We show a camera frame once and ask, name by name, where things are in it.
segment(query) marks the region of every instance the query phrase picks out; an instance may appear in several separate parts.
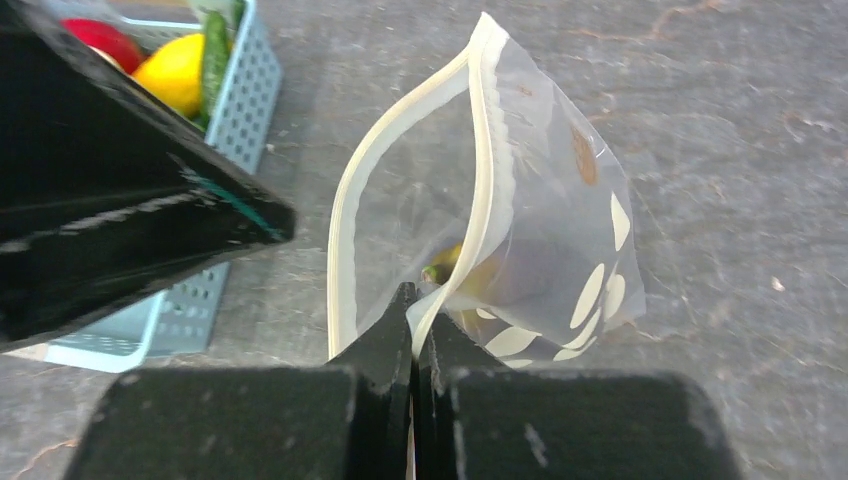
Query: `basket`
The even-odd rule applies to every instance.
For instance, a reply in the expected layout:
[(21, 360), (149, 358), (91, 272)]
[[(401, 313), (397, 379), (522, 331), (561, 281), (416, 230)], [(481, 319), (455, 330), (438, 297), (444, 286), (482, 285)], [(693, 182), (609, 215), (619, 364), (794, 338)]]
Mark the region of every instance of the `basket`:
[[(171, 0), (155, 1), (173, 6)], [(187, 0), (187, 4), (198, 22), (202, 22), (206, 12), (218, 10), (229, 25), (233, 23), (229, 0)], [(105, 0), (45, 0), (45, 5), (59, 18), (110, 23), (148, 51), (201, 30), (201, 23), (133, 20)], [(255, 1), (247, 0), (246, 7), (205, 141), (254, 174), (283, 71), (256, 13)], [(209, 344), (228, 270), (228, 263), (204, 270), (73, 334), (24, 349), (17, 355), (118, 373), (138, 366), (148, 356), (202, 352)]]

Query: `red apple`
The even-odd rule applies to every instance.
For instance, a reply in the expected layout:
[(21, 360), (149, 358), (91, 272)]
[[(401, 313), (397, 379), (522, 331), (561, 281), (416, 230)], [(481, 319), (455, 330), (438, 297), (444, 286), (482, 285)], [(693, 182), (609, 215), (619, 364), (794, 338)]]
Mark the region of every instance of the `red apple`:
[(132, 74), (144, 61), (138, 45), (107, 23), (87, 18), (68, 18), (62, 20), (62, 25), (82, 43), (114, 59), (127, 74)]

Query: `green cucumber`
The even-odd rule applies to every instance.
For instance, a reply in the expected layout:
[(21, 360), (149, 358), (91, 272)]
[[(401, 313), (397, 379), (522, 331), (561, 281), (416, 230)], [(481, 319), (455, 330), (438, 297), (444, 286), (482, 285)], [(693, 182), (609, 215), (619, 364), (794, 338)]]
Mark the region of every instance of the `green cucumber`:
[(238, 32), (241, 27), (241, 18), (247, 9), (247, 0), (233, 0), (233, 30)]
[(203, 103), (200, 107), (201, 125), (209, 123), (215, 110), (227, 62), (230, 61), (230, 40), (227, 36), (227, 21), (219, 12), (209, 12), (203, 25), (203, 61), (200, 84), (203, 87)]

